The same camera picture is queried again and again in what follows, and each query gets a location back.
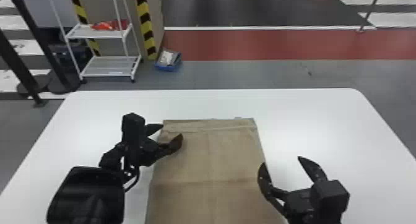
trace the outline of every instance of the blue basket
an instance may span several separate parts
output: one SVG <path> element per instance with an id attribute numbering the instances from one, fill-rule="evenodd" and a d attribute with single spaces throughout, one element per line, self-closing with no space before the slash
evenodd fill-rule
<path id="1" fill-rule="evenodd" d="M 173 65 L 167 65 L 167 66 L 164 66 L 164 65 L 160 65 L 160 64 L 158 64 L 157 62 L 158 62 L 158 61 L 156 61 L 155 66 L 156 66 L 156 68 L 157 68 L 158 70 L 160 70 L 160 71 L 168 71 L 168 72 L 173 72 L 173 71 L 175 71 L 175 70 L 179 67 L 179 65 L 180 65 L 180 63 L 181 63 L 181 53 L 179 53 L 179 55 L 178 55 L 178 57 L 176 58 L 175 63 L 174 63 Z"/>

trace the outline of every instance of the white wire shelf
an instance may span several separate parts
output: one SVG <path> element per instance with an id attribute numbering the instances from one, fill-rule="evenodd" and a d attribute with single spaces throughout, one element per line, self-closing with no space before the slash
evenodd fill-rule
<path id="1" fill-rule="evenodd" d="M 134 79 L 141 56 L 93 56 L 81 75 L 84 77 L 129 76 Z"/>
<path id="2" fill-rule="evenodd" d="M 107 39 L 107 38 L 120 38 L 125 39 L 132 29 L 130 23 L 125 30 L 96 30 L 92 29 L 91 25 L 77 24 L 74 28 L 66 34 L 68 39 L 83 39 L 83 38 L 94 38 L 94 39 Z"/>

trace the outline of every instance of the hazard striped column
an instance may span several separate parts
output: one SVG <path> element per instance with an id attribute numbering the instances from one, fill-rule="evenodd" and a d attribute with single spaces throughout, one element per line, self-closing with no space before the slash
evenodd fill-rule
<path id="1" fill-rule="evenodd" d="M 137 15 L 140 21 L 140 30 L 144 39 L 144 47 L 149 60 L 156 60 L 157 50 L 155 37 L 152 29 L 152 20 L 150 18 L 149 4 L 147 0 L 136 0 Z"/>
<path id="2" fill-rule="evenodd" d="M 79 22 L 81 24 L 85 24 L 85 25 L 88 24 L 87 13 L 85 12 L 84 7 L 82 6 L 81 0 L 71 0 L 71 1 L 72 1 L 72 4 L 74 5 L 75 13 L 78 16 Z M 90 48 L 94 52 L 94 55 L 101 56 L 100 47 L 99 47 L 97 41 L 90 38 L 90 39 L 88 39 L 88 45 L 90 46 Z"/>

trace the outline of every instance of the concrete floor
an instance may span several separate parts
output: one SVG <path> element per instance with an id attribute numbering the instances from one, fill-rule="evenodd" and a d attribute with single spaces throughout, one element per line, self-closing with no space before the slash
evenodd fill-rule
<path id="1" fill-rule="evenodd" d="M 144 64 L 135 84 L 89 80 L 80 90 L 352 87 L 369 99 L 416 156 L 415 68 L 416 61 L 387 60 L 185 61 L 171 73 Z M 61 102 L 50 100 L 35 109 L 30 100 L 0 100 L 0 191 Z"/>

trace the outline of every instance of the beige towel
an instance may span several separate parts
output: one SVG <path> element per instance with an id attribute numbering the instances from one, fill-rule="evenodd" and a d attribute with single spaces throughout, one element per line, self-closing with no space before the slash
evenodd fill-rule
<path id="1" fill-rule="evenodd" d="M 155 165 L 146 224 L 284 223 L 256 182 L 264 159 L 254 120 L 163 124 L 159 142 L 184 141 Z"/>

